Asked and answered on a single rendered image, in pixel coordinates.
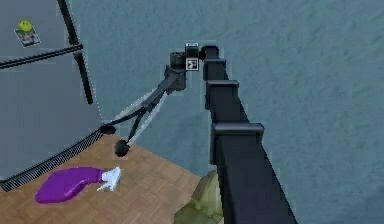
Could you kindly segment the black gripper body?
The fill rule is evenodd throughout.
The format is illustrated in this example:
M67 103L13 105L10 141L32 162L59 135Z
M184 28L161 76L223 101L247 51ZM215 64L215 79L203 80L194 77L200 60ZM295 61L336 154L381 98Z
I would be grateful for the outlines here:
M145 109L153 109L164 93L181 91L186 87L186 62L184 52L171 52L170 64L165 67L164 80L156 90L142 103Z

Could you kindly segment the purple spray bottle white head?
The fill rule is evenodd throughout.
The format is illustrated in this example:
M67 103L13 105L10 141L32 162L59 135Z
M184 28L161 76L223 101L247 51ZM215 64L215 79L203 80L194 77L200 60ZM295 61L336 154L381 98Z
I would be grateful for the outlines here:
M76 197L89 184L99 183L98 191L116 189L121 177L119 166L111 170L95 167L74 167L53 172L35 194L40 204L61 203Z

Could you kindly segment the grey fridge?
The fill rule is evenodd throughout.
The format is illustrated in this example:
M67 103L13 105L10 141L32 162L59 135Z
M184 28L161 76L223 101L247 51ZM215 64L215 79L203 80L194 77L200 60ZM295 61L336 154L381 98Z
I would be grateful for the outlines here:
M71 0L66 0L70 10ZM24 48L20 20L40 38ZM42 176L101 137L96 99L87 103L57 0L0 0L0 188L9 192Z

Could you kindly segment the white patterned card magnet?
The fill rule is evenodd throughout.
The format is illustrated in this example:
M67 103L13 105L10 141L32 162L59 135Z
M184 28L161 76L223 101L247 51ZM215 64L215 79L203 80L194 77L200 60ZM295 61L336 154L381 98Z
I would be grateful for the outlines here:
M34 29L31 29L28 32L17 29L15 34L24 48L40 43L40 38Z

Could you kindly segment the olive green lumpy object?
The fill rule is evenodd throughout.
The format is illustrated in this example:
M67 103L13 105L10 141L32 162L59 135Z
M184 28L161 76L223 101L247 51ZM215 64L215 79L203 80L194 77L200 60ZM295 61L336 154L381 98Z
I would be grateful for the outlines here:
M174 214L173 224L224 224L216 170L200 179L189 202Z

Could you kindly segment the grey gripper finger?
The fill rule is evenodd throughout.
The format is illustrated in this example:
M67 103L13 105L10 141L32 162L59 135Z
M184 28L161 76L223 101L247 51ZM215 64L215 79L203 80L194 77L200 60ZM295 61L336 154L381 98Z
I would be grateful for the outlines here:
M148 92L115 117L115 125L131 120L132 118L135 119L128 138L126 140L118 140L115 144L115 154L118 157L127 155L130 147L160 111L167 96L168 94L163 92L155 98L152 98L151 92Z
M103 134L114 134L115 125L136 118L131 129L132 135L140 135L153 120L158 112L158 103L160 101L160 90L152 89L131 103L128 107L118 113L114 119L103 124L100 131Z

